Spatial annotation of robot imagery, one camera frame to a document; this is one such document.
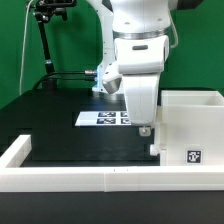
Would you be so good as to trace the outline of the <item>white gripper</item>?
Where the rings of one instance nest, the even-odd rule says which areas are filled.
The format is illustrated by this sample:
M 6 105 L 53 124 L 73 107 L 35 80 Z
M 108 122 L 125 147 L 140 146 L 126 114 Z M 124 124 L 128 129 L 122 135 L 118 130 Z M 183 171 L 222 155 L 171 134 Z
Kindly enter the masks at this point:
M 141 136 L 151 135 L 155 121 L 160 74 L 124 75 L 122 77 L 126 110 Z

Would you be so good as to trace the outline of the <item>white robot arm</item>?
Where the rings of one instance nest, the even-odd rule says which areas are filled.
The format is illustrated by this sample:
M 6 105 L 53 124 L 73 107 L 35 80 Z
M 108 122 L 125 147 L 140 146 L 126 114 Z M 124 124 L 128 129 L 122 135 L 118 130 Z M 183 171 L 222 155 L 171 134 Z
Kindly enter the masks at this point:
M 178 35 L 170 12 L 204 0 L 87 0 L 98 14 L 103 57 L 98 96 L 125 99 L 129 121 L 146 137 L 155 126 L 159 79 Z

